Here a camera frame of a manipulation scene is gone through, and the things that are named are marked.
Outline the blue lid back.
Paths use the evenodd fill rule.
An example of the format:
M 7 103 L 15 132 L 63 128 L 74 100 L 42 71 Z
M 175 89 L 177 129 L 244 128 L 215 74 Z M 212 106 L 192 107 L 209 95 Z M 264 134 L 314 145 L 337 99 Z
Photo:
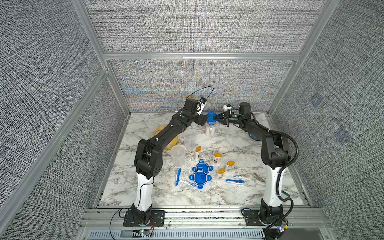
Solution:
M 210 127 L 213 127 L 215 124 L 216 124 L 216 122 L 217 122 L 217 120 L 215 119 L 215 116 L 216 116 L 217 114 L 214 112 L 214 111 L 209 111 L 208 113 L 207 113 L 207 121 L 206 121 L 206 123 L 210 126 Z

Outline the clear container back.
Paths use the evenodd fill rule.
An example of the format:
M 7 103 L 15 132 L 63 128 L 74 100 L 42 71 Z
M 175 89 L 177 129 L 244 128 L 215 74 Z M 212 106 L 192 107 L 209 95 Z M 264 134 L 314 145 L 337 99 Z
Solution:
M 217 122 L 206 122 L 206 131 L 205 135 L 207 137 L 212 137 L 215 135 L 216 132 L 216 124 Z

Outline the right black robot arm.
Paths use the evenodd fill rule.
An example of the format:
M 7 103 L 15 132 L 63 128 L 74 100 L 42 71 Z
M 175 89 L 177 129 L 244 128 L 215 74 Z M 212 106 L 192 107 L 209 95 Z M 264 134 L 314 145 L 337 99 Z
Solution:
M 233 124 L 262 142 L 261 159 L 266 166 L 267 177 L 259 219 L 270 228 L 286 218 L 293 209 L 293 199 L 282 197 L 282 179 L 286 168 L 298 157 L 298 144 L 291 136 L 271 130 L 257 121 L 249 103 L 242 102 L 237 109 L 224 106 L 224 110 L 214 116 L 217 122 L 227 127 Z

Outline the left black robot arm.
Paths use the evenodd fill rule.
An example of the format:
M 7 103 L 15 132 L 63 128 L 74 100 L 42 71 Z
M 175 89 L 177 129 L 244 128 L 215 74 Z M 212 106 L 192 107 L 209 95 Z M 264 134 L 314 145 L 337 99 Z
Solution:
M 192 123 L 204 126 L 208 117 L 202 114 L 207 99 L 186 99 L 183 108 L 178 110 L 158 134 L 138 143 L 134 165 L 138 176 L 137 197 L 131 211 L 140 224 L 147 224 L 151 218 L 152 191 L 155 177 L 163 167 L 163 152 L 166 146 L 184 132 Z

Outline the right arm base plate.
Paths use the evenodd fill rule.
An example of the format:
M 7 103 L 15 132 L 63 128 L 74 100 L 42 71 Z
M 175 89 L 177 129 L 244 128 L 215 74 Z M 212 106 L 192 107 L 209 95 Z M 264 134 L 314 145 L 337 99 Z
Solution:
M 241 215 L 244 217 L 247 226 L 269 226 L 270 224 L 264 224 L 260 220 L 259 210 L 253 210 L 250 208 L 241 209 Z M 272 220 L 277 220 L 278 217 L 274 216 Z M 283 219 L 278 222 L 277 226 L 288 225 L 289 221 L 287 219 Z

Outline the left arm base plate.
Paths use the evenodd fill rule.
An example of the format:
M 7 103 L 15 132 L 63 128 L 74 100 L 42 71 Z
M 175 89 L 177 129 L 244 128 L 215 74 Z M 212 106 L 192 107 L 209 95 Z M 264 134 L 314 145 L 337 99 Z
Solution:
M 124 227 L 163 227 L 165 221 L 165 211 L 150 210 L 142 212 L 137 210 L 126 211 Z

